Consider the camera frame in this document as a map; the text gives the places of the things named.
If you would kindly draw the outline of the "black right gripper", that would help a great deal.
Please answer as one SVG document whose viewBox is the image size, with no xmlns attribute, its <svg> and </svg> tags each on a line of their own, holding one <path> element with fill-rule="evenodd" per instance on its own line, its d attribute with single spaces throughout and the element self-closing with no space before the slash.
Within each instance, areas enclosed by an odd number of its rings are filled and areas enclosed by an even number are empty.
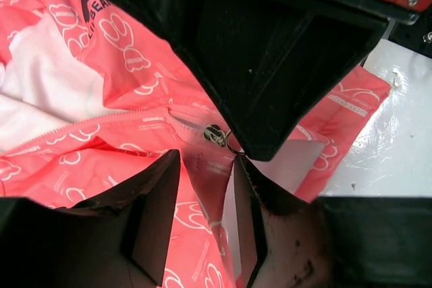
<svg viewBox="0 0 432 288">
<path fill-rule="evenodd" d="M 431 54 L 431 0 L 317 1 L 386 18 L 385 38 Z M 309 0 L 149 0 L 148 8 L 244 152 L 259 161 L 275 156 L 387 27 L 385 20 Z"/>
</svg>

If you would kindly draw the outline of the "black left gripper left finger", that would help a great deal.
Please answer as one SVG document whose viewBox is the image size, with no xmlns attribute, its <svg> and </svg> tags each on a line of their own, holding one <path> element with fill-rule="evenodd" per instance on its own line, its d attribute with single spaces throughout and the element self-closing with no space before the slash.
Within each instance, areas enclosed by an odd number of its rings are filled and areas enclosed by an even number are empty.
<svg viewBox="0 0 432 288">
<path fill-rule="evenodd" d="M 71 208 L 2 198 L 1 286 L 162 286 L 180 169 L 170 150 Z"/>
</svg>

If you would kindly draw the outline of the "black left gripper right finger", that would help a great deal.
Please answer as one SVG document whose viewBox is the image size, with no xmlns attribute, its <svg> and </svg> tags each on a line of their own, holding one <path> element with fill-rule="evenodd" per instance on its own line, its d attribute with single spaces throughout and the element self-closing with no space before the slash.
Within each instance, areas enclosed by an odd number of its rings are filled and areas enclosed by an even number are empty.
<svg viewBox="0 0 432 288">
<path fill-rule="evenodd" d="M 244 287 L 430 287 L 431 199 L 305 202 L 234 162 Z"/>
</svg>

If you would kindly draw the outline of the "pink hooded jacket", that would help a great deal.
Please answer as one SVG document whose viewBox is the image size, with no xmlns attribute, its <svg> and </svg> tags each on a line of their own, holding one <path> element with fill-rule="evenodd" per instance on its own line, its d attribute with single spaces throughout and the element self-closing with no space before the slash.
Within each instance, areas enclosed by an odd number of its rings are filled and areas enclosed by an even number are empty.
<svg viewBox="0 0 432 288">
<path fill-rule="evenodd" d="M 1 199 L 71 208 L 178 150 L 160 287 L 233 287 L 221 221 L 239 141 L 148 5 L 1 0 Z M 289 136 L 341 157 L 388 90 L 347 73 Z"/>
</svg>

